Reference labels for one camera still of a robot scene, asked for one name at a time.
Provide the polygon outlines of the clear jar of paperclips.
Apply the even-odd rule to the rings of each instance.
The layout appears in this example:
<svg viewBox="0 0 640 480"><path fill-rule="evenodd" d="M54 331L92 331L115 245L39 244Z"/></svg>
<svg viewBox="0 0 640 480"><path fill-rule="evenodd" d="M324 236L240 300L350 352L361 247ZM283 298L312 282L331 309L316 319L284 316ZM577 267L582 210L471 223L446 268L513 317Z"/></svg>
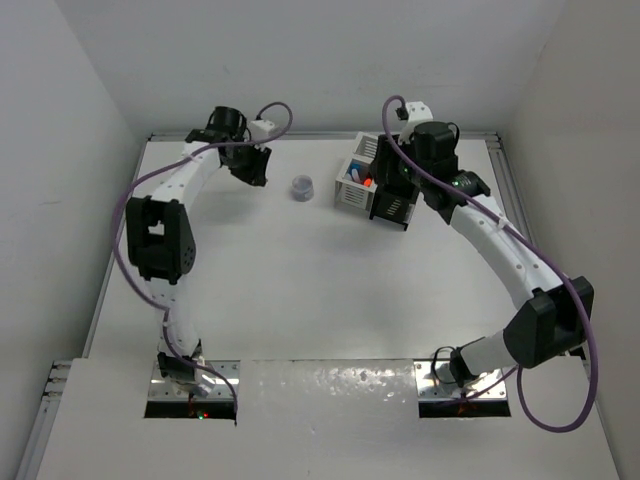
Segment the clear jar of paperclips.
<svg viewBox="0 0 640 480"><path fill-rule="evenodd" d="M291 197L298 202L307 202L314 197L313 180L308 175L298 175L291 182Z"/></svg>

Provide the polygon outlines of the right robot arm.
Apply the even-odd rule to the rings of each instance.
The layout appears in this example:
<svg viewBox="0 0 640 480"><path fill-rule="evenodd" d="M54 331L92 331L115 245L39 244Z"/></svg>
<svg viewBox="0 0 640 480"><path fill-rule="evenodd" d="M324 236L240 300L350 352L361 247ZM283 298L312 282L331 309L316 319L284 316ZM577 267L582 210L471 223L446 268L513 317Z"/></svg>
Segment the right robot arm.
<svg viewBox="0 0 640 480"><path fill-rule="evenodd" d="M531 369L586 341L583 325L594 289L584 277L563 282L519 241L489 186L458 167L459 136L444 122L415 127L407 144L396 135L377 139L375 182L395 192L421 193L425 203L481 255L509 293L516 314L496 334L455 348L441 380L463 387L503 367Z"/></svg>

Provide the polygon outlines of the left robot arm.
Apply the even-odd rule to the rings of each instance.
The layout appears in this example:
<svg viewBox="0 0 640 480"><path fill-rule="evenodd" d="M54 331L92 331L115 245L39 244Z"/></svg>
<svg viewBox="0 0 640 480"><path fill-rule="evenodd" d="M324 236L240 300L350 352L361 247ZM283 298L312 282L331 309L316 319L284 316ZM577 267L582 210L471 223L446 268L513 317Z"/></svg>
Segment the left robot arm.
<svg viewBox="0 0 640 480"><path fill-rule="evenodd" d="M224 168L249 186L265 186L271 155L266 143L277 131L262 116L249 120L234 108L218 106L204 128L187 135L173 173L151 193L126 203L128 259L161 311L159 370L178 384L197 384L205 364L188 307L179 302L197 254L189 210L208 180Z"/></svg>

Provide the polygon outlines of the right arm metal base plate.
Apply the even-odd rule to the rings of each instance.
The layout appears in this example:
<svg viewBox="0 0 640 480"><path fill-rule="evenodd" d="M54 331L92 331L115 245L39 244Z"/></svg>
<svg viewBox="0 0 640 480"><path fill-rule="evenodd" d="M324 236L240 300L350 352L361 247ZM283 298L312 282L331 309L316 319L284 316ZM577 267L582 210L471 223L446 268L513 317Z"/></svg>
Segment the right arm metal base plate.
<svg viewBox="0 0 640 480"><path fill-rule="evenodd" d="M440 380L436 377L447 364L447 360L414 361L417 396L421 402L439 404L459 400L462 397L470 401L507 400L506 382L502 370L481 373L477 379L460 388L451 380Z"/></svg>

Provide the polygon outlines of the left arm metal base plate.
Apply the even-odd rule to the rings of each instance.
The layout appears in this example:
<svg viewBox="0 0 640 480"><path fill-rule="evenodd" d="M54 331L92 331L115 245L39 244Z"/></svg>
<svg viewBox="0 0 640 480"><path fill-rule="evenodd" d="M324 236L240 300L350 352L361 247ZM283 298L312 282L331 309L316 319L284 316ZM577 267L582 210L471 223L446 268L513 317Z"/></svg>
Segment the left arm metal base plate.
<svg viewBox="0 0 640 480"><path fill-rule="evenodd" d="M238 361L206 360L209 369L216 369L239 392L240 363ZM197 370L195 379L173 379L163 376L158 362L155 362L149 383L147 399L159 402L186 402L188 399L210 402L232 402L233 397L227 384L218 376Z"/></svg>

